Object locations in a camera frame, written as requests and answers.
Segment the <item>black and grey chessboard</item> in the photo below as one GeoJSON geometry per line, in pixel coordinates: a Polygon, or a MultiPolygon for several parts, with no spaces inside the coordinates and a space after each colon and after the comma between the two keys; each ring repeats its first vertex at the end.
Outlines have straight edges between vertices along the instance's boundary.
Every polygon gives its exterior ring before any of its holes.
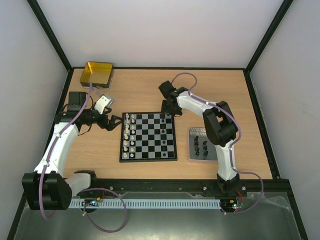
{"type": "Polygon", "coordinates": [[[119,161],[177,161],[175,117],[162,112],[124,112],[120,135],[119,161]]]}

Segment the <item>pink tray of black pieces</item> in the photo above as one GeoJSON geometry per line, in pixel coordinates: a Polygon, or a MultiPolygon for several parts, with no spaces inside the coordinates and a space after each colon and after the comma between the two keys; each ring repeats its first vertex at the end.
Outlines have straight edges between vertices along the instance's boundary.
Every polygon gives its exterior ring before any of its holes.
{"type": "Polygon", "coordinates": [[[188,130],[188,160],[191,163],[217,164],[215,145],[207,137],[206,129],[191,127],[188,130]]]}

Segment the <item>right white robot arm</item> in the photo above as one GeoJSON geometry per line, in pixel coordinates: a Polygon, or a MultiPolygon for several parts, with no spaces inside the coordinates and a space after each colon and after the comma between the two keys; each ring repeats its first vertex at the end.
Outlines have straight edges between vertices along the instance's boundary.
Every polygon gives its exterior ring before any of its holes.
{"type": "Polygon", "coordinates": [[[208,140],[215,146],[218,173],[218,191],[229,196],[236,191],[240,177],[236,169],[235,148],[240,133],[229,105],[225,101],[212,102],[191,93],[185,87],[175,88],[170,81],[163,82],[159,91],[164,97],[161,111],[172,116],[187,109],[203,118],[208,140]]]}

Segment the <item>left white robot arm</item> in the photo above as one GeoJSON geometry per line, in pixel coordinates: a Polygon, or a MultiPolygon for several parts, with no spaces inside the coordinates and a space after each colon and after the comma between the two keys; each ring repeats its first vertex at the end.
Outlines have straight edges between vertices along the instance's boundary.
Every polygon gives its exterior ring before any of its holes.
{"type": "Polygon", "coordinates": [[[64,178],[64,168],[71,147],[83,125],[98,125],[112,131],[121,122],[112,111],[114,100],[102,94],[97,101],[88,92],[71,91],[68,103],[54,118],[53,134],[42,159],[32,173],[22,177],[22,186],[32,210],[66,210],[72,197],[88,189],[96,175],[92,170],[80,170],[64,178]]]}

